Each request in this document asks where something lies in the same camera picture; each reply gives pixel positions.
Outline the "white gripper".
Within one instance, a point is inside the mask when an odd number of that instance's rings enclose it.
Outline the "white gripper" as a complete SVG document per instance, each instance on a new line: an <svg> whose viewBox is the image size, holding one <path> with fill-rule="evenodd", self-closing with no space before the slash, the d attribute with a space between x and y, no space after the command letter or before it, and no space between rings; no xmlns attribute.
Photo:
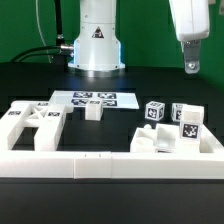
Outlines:
<svg viewBox="0 0 224 224"><path fill-rule="evenodd" d="M199 39L210 32L208 0L169 0L169 5L177 40L183 42L185 72L196 74L200 70Z"/></svg>

